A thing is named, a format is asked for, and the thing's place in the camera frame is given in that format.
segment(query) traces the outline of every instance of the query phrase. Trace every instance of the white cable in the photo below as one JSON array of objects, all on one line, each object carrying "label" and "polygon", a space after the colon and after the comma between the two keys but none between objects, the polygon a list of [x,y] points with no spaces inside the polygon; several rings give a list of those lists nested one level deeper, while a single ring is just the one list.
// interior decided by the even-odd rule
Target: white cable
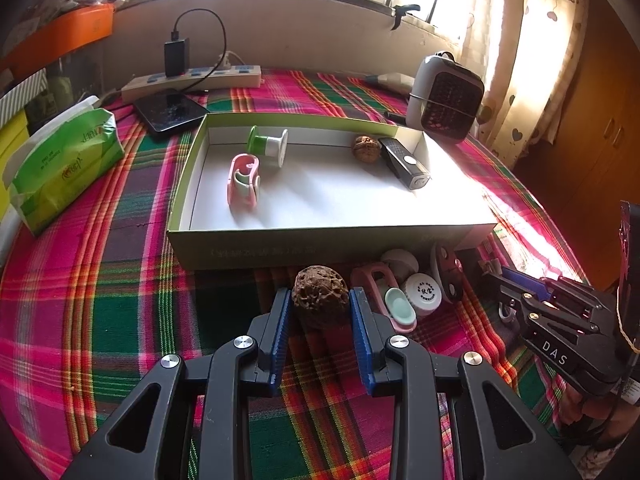
[{"label": "white cable", "polygon": [[235,58],[240,62],[241,65],[246,64],[244,61],[242,61],[242,58],[240,56],[238,56],[238,54],[236,54],[233,50],[227,50],[228,54],[233,54],[235,56]]},{"label": "white cable", "polygon": [[640,349],[636,348],[631,339],[629,339],[629,336],[626,335],[625,330],[622,328],[622,318],[620,317],[620,287],[618,287],[618,292],[616,293],[616,314],[618,314],[618,327],[620,328],[622,337],[625,338],[626,343],[629,345],[629,348],[632,349],[634,354],[640,354]]}]

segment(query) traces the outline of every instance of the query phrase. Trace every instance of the metal screw cap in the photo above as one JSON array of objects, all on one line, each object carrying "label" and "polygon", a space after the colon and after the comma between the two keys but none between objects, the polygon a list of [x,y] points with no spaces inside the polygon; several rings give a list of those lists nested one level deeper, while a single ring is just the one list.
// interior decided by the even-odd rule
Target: metal screw cap
[{"label": "metal screw cap", "polygon": [[403,335],[393,335],[389,339],[389,342],[394,348],[404,348],[405,346],[409,346],[409,340]]},{"label": "metal screw cap", "polygon": [[482,362],[482,356],[478,352],[467,352],[465,354],[465,363],[472,366],[478,366]]},{"label": "metal screw cap", "polygon": [[252,344],[254,344],[254,340],[248,335],[239,335],[234,339],[236,348],[249,348]]},{"label": "metal screw cap", "polygon": [[180,363],[180,358],[176,354],[167,354],[160,359],[162,368],[173,368]]}]

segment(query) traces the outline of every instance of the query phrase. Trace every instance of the pink plastic holder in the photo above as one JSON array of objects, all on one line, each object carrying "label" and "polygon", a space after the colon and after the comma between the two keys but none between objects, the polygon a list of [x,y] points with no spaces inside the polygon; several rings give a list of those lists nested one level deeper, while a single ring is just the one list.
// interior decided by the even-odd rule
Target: pink plastic holder
[{"label": "pink plastic holder", "polygon": [[231,206],[234,201],[242,201],[254,208],[258,203],[260,162],[255,155],[241,153],[231,161],[229,178],[226,181],[226,202]]},{"label": "pink plastic holder", "polygon": [[393,318],[393,316],[389,312],[389,309],[386,307],[384,298],[380,295],[380,290],[378,290],[376,280],[373,278],[374,272],[379,272],[383,275],[387,286],[389,286],[390,288],[398,288],[396,277],[391,272],[391,269],[389,269],[389,267],[382,262],[376,262],[374,264],[368,264],[353,269],[351,271],[351,286],[361,286],[364,289],[367,298],[373,304],[373,308],[380,314],[384,314],[391,320],[391,325],[393,325],[396,332],[398,332],[399,334],[409,334],[413,332],[415,330],[415,327],[417,326],[417,321],[414,320],[414,322],[409,325],[403,325],[399,324]]}]

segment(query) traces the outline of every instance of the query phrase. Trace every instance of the power strip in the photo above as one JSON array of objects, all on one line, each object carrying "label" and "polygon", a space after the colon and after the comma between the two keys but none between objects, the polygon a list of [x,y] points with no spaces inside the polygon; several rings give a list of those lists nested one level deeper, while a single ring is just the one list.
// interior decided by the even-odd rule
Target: power strip
[{"label": "power strip", "polygon": [[[136,99],[155,94],[162,90],[177,90],[194,83],[209,73],[211,67],[191,68],[187,73],[167,77],[163,73],[145,75],[132,79],[122,87],[122,101],[131,103]],[[201,83],[193,87],[193,91],[215,90],[219,88],[260,88],[262,72],[257,65],[237,65],[228,70],[216,70]]]}]

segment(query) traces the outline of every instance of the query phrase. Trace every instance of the mint green cap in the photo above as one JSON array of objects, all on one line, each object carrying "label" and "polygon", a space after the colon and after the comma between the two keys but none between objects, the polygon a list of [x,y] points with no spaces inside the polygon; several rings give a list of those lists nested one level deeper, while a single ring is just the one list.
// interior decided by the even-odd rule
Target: mint green cap
[{"label": "mint green cap", "polygon": [[389,314],[403,326],[410,326],[415,322],[415,311],[404,292],[397,287],[390,288],[385,294],[385,304]]}]

